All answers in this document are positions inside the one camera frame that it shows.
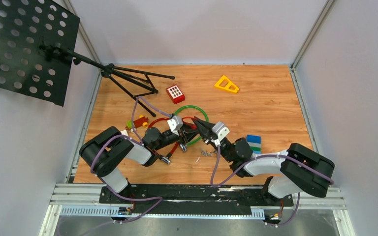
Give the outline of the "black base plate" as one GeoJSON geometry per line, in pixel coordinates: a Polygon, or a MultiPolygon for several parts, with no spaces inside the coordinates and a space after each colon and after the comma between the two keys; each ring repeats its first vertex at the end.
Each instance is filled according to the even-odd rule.
{"type": "Polygon", "coordinates": [[[162,197],[154,210],[160,213],[246,213],[250,207],[291,207],[292,197],[281,200],[267,200],[260,185],[222,186],[184,184],[135,184],[131,185],[131,196],[123,199],[114,195],[107,187],[101,189],[99,202],[102,204],[128,204],[130,198],[135,213],[142,213],[162,197]]]}

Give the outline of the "red cable lock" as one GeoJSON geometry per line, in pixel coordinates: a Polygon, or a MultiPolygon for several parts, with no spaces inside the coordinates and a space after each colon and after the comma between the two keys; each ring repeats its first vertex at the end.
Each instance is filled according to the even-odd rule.
{"type": "Polygon", "coordinates": [[[146,148],[150,150],[152,156],[149,160],[144,164],[144,166],[148,167],[153,165],[157,160],[161,160],[165,164],[169,165],[171,163],[170,157],[177,149],[178,146],[178,135],[172,133],[170,130],[166,130],[164,132],[160,132],[158,128],[154,127],[154,125],[160,121],[167,121],[168,118],[158,118],[152,121],[147,130],[145,131],[145,135],[143,137],[143,144],[146,148]],[[173,145],[171,151],[166,155],[161,155],[158,153],[158,150],[168,146],[173,145]]]}

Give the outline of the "silver keys of green lock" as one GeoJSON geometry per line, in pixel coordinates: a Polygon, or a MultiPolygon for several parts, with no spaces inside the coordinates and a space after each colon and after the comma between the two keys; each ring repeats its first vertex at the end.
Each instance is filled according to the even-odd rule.
{"type": "Polygon", "coordinates": [[[217,151],[217,150],[214,150],[214,151],[211,151],[211,152],[210,152],[210,155],[213,156],[213,155],[216,155],[217,153],[218,153],[218,151],[217,151]]]}

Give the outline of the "green cable lock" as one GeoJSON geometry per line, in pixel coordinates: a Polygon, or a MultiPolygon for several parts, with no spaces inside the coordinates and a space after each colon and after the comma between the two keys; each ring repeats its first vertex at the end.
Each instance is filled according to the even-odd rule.
{"type": "MultiPolygon", "coordinates": [[[[186,109],[196,109],[196,110],[200,111],[200,112],[203,114],[205,120],[206,120],[206,121],[209,121],[209,118],[208,118],[206,112],[205,112],[203,109],[199,108],[198,106],[194,106],[194,105],[185,105],[185,106],[182,106],[182,107],[178,108],[178,109],[174,112],[174,114],[177,115],[178,113],[180,113],[181,111],[186,110],[186,109]]],[[[195,143],[197,143],[197,142],[200,141],[200,140],[201,140],[201,137],[199,136],[199,137],[197,137],[196,139],[190,141],[190,142],[188,143],[188,146],[194,145],[195,143]]],[[[173,148],[172,148],[172,150],[171,150],[171,153],[172,153],[172,154],[173,154],[174,151],[177,149],[178,145],[179,145],[179,143],[176,143],[176,144],[173,146],[173,148]]]]}

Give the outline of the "red green toy car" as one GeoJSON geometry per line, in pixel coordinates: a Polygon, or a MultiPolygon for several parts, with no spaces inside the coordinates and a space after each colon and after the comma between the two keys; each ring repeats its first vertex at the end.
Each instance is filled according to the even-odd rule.
{"type": "Polygon", "coordinates": [[[134,124],[135,128],[147,127],[149,125],[148,121],[149,121],[149,119],[146,116],[140,115],[139,118],[136,119],[136,120],[127,121],[126,129],[130,130],[132,128],[132,124],[134,124]]]}

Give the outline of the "blue green white brick stack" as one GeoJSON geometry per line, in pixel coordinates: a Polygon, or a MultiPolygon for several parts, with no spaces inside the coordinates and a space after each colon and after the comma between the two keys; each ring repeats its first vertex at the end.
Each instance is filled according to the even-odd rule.
{"type": "Polygon", "coordinates": [[[247,135],[246,141],[253,153],[261,153],[261,137],[256,135],[247,135]]]}

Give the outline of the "red window toy brick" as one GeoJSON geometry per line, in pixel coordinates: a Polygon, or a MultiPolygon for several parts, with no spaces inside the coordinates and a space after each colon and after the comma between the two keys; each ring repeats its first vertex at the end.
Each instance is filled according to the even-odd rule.
{"type": "Polygon", "coordinates": [[[185,95],[183,94],[181,89],[178,87],[178,85],[172,85],[168,87],[166,89],[166,92],[174,104],[178,104],[185,100],[185,95]]]}

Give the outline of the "black perforated music stand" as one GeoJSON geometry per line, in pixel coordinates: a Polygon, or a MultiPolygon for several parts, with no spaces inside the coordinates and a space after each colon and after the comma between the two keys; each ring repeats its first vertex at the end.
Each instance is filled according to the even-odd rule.
{"type": "Polygon", "coordinates": [[[75,51],[80,18],[53,0],[0,0],[0,88],[63,106],[71,67],[82,62],[102,77],[157,94],[152,72],[104,65],[75,51]]]}

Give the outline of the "silver keys of red lock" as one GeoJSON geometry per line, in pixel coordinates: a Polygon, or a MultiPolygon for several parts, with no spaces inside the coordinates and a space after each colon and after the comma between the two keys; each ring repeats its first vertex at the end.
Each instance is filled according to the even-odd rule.
{"type": "Polygon", "coordinates": [[[200,149],[202,156],[211,156],[211,154],[203,149],[200,149]]]}

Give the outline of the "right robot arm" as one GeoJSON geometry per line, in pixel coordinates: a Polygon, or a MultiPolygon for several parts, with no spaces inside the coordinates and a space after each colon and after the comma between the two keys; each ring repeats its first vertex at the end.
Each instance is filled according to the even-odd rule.
{"type": "Polygon", "coordinates": [[[217,156],[230,164],[233,176],[268,175],[261,189],[261,198],[267,205],[301,192],[324,198],[334,183],[334,162],[302,144],[292,143],[279,152],[258,154],[246,138],[229,141],[229,129],[222,122],[210,123],[198,117],[192,121],[203,142],[211,145],[217,156]]]}

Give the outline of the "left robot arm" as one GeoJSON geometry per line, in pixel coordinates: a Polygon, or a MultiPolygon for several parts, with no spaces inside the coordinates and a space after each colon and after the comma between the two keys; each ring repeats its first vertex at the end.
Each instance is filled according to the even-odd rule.
{"type": "Polygon", "coordinates": [[[131,197],[131,184],[118,169],[125,158],[146,167],[157,160],[169,164],[172,153],[164,156],[158,150],[169,145],[174,146],[173,150],[179,145],[186,148],[197,134],[195,126],[190,124],[184,124],[177,133],[172,132],[172,129],[160,132],[151,127],[139,142],[111,126],[83,144],[79,155],[90,166],[91,173],[112,190],[112,197],[119,203],[126,203],[131,197]]]}

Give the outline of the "yellow triangular toy piece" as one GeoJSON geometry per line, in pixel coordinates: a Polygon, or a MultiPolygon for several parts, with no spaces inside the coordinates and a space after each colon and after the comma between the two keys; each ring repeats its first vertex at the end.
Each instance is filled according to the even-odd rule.
{"type": "Polygon", "coordinates": [[[214,84],[214,87],[234,94],[239,92],[239,87],[225,75],[220,77],[220,79],[214,84]]]}

